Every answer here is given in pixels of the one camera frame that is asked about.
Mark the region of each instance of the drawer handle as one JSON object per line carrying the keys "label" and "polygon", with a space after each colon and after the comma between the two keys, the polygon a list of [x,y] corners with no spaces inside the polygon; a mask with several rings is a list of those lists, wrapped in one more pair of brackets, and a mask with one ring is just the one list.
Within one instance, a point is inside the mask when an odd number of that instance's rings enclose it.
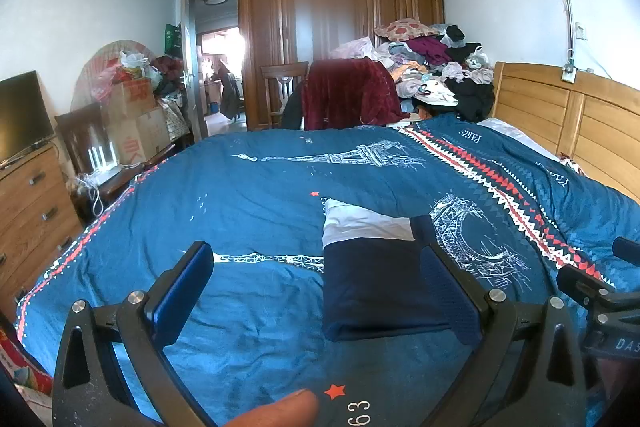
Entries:
{"label": "drawer handle", "polygon": [[55,216],[57,213],[58,213],[58,208],[56,206],[54,206],[49,212],[45,212],[44,214],[42,214],[42,220],[43,221],[48,221],[53,216]]}
{"label": "drawer handle", "polygon": [[44,176],[46,175],[47,174],[45,172],[40,172],[39,174],[36,174],[33,178],[29,180],[29,184],[35,185],[36,183],[41,182],[44,179]]}
{"label": "drawer handle", "polygon": [[69,248],[69,245],[71,245],[71,236],[67,235],[65,237],[65,240],[58,245],[58,251],[65,251],[67,248]]}
{"label": "drawer handle", "polygon": [[27,295],[27,290],[24,289],[23,287],[21,287],[18,290],[18,293],[15,294],[15,296],[14,296],[15,303],[17,304],[18,302],[20,302],[25,295]]}

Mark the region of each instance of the red star print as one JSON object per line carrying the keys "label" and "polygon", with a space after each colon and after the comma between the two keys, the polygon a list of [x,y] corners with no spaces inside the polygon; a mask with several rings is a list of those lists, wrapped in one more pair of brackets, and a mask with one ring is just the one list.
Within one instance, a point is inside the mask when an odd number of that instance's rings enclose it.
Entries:
{"label": "red star print", "polygon": [[328,394],[331,397],[331,400],[338,396],[345,396],[344,386],[331,384],[331,387],[327,391],[324,391],[324,394]]}

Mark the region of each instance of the open door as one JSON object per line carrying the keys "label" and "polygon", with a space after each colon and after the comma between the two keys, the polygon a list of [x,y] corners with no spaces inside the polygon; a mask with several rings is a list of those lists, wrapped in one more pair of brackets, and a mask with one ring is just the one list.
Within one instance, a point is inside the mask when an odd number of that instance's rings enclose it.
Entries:
{"label": "open door", "polygon": [[200,100],[200,80],[196,72],[198,71],[196,49],[195,20],[190,16],[189,0],[180,0],[180,28],[182,29],[182,61],[183,80],[187,88],[187,114],[193,131],[193,139],[199,142],[209,136],[207,125],[202,112],[202,101]]}

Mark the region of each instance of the blue duvet cover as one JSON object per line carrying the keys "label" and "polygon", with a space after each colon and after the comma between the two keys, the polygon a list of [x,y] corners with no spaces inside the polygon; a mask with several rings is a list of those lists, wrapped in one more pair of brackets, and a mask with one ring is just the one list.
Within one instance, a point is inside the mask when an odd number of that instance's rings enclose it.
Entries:
{"label": "blue duvet cover", "polygon": [[[76,299],[96,307],[148,289],[203,240],[216,254],[214,274],[165,352],[219,425],[308,387],[321,400],[319,426],[415,427],[468,348],[449,330],[345,343],[322,336],[325,198],[393,217],[431,213],[452,256],[513,299],[556,293],[566,263],[619,289],[640,287],[640,271],[611,254],[618,235],[640,241],[636,203],[445,115],[403,131],[204,140],[139,176],[44,273],[18,306],[18,335],[53,372]],[[140,408],[155,416],[122,346],[117,354]]]}

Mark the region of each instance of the maroon velvet cloth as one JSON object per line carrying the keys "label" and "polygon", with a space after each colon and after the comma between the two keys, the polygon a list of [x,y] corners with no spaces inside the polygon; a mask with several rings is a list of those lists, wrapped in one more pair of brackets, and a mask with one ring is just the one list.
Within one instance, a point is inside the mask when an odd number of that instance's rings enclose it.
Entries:
{"label": "maroon velvet cloth", "polygon": [[305,130],[386,125],[409,115],[391,75],[370,58],[317,60],[302,89]]}
{"label": "maroon velvet cloth", "polygon": [[426,58],[427,62],[430,63],[431,66],[439,66],[446,62],[451,62],[451,58],[447,55],[448,48],[446,45],[433,37],[409,39],[406,42],[406,45],[411,48],[411,51]]}

